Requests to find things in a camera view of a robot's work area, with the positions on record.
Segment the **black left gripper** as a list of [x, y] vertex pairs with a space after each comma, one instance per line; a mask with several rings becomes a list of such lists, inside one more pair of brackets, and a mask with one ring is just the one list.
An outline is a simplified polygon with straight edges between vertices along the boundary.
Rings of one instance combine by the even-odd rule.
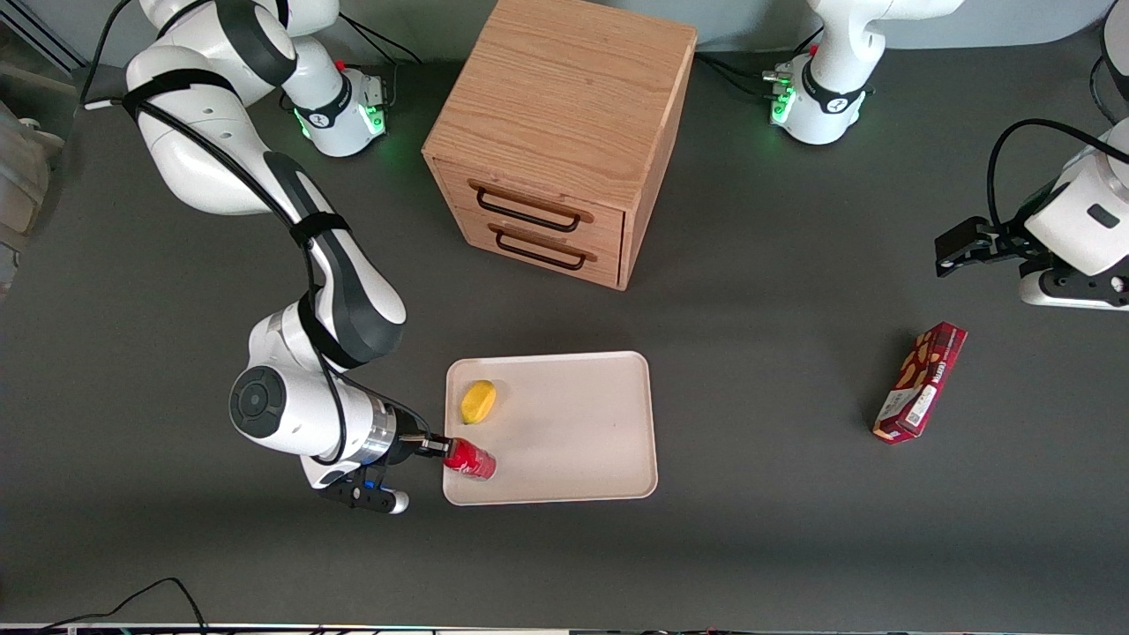
[[1052, 266], [1050, 250], [1027, 228], [1029, 214], [1010, 220], [973, 216], [935, 240], [936, 277], [944, 279], [968, 266], [999, 264], [1018, 258], [1029, 266]]

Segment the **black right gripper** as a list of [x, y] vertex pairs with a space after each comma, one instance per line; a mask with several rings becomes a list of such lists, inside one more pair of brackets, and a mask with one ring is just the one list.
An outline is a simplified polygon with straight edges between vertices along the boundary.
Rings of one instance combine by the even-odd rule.
[[390, 466], [400, 466], [413, 456], [448, 459], [452, 440], [434, 435], [425, 423], [396, 421], [395, 441], [390, 446]]

